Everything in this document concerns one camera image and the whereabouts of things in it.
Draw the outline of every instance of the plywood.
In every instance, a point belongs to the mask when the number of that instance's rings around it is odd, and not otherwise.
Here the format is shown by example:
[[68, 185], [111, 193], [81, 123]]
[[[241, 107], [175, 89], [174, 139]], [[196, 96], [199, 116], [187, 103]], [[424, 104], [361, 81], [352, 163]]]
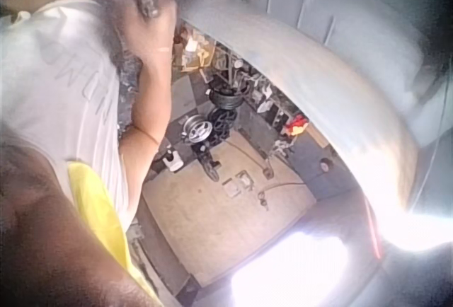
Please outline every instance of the plywood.
[[[230, 142], [261, 164], [263, 159], [237, 132]], [[275, 178], [266, 180], [263, 170], [228, 144], [213, 149], [222, 162], [220, 181], [212, 182], [198, 162], [181, 172], [168, 171], [144, 186], [144, 198], [168, 243], [185, 268], [207, 286], [280, 235], [314, 203], [304, 186], [287, 186], [266, 193], [267, 212], [257, 194], [267, 185], [301, 182], [296, 173], [272, 160]], [[255, 186], [250, 192], [229, 197], [222, 183], [246, 170]]]

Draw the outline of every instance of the bright light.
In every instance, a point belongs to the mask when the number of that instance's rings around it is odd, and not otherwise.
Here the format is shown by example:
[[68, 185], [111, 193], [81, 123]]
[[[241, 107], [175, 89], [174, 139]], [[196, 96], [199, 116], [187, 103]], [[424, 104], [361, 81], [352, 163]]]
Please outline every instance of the bright light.
[[292, 234], [234, 275], [236, 307], [317, 306], [337, 284], [347, 261], [339, 238]]

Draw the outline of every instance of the man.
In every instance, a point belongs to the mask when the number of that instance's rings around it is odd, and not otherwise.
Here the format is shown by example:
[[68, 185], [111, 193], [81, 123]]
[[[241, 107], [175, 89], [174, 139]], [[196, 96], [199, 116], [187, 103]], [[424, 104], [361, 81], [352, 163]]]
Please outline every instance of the man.
[[121, 3], [116, 25], [144, 66], [133, 126], [118, 145], [119, 83], [103, 8], [1, 0], [18, 13], [0, 29], [1, 295], [9, 306], [160, 306], [130, 264], [123, 231], [170, 117], [176, 5], [159, 0], [160, 16], [145, 21], [134, 2]]

